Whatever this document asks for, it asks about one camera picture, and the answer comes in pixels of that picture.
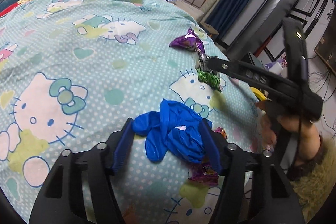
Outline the person's right hand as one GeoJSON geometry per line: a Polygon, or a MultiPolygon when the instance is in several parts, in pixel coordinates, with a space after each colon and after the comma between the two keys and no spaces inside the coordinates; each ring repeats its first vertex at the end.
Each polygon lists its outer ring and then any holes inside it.
{"type": "MultiPolygon", "coordinates": [[[[304,119],[300,120],[298,116],[279,116],[277,121],[286,131],[298,137],[298,152],[292,167],[311,168],[323,162],[326,148],[315,124],[304,119]]],[[[271,125],[272,122],[265,114],[261,119],[261,135],[262,143],[266,147],[274,147],[277,143],[277,136],[271,125]]]]}

